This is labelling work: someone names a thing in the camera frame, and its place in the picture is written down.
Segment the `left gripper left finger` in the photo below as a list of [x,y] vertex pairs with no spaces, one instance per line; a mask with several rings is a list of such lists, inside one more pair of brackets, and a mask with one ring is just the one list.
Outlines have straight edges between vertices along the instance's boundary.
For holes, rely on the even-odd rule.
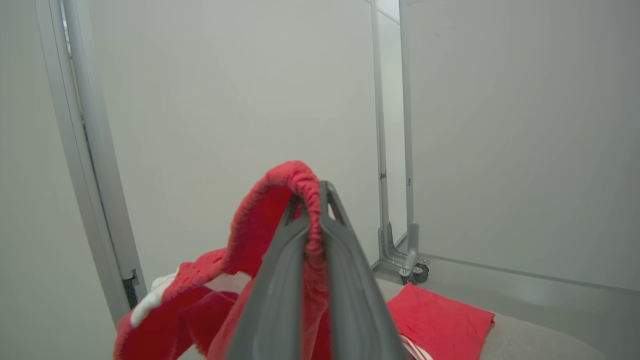
[[250,296],[225,352],[225,360],[301,360],[303,268],[310,217],[291,195]]

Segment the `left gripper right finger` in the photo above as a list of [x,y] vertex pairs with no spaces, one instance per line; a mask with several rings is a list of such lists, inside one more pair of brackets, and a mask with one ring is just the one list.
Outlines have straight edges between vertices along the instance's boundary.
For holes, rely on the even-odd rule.
[[329,181],[320,182],[333,360],[409,360],[368,260]]

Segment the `red white basketball jersey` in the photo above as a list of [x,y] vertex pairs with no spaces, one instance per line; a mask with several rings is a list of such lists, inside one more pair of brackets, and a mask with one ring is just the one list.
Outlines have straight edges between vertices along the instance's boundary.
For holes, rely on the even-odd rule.
[[182,263],[119,321],[113,360],[177,360],[195,347],[223,360],[290,196],[301,196],[310,217],[303,277],[302,360],[333,360],[329,281],[320,231],[320,189],[301,161],[269,170],[243,198],[225,248]]
[[480,360],[495,314],[407,284],[387,301],[409,360]]

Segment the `white partition panel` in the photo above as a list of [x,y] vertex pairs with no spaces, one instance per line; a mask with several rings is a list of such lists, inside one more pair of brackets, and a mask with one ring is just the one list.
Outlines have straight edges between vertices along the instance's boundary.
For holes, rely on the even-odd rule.
[[640,0],[407,0],[423,251],[640,291]]
[[34,0],[0,0],[0,360],[112,360]]
[[223,248],[265,173],[332,182],[378,260],[368,0],[89,0],[96,70],[147,287]]

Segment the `grey metal partition post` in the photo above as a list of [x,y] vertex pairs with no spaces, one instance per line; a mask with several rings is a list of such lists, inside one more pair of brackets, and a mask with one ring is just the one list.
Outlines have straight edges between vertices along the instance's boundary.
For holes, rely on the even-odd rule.
[[114,252],[83,124],[61,0],[34,2],[46,74],[71,184],[110,316],[117,324],[130,311],[130,303]]
[[370,18],[372,25],[372,49],[374,68],[375,127],[377,139],[377,179],[380,206],[380,228],[378,230],[379,260],[372,266],[375,271],[387,268],[403,275],[406,255],[397,249],[390,232],[389,198],[387,187],[386,132],[384,123],[384,100],[382,87],[382,67],[380,37],[378,32],[377,0],[370,2]]
[[414,217],[414,181],[413,181],[413,148],[412,148],[412,107],[410,87],[410,52],[409,52],[409,0],[398,0],[400,23],[400,47],[402,67],[402,96],[406,169],[406,206],[407,206],[407,255],[399,273],[408,277],[414,273],[419,257],[419,224]]
[[90,0],[62,0],[62,6],[94,177],[126,294],[126,307],[132,310],[146,296],[147,290],[100,83]]

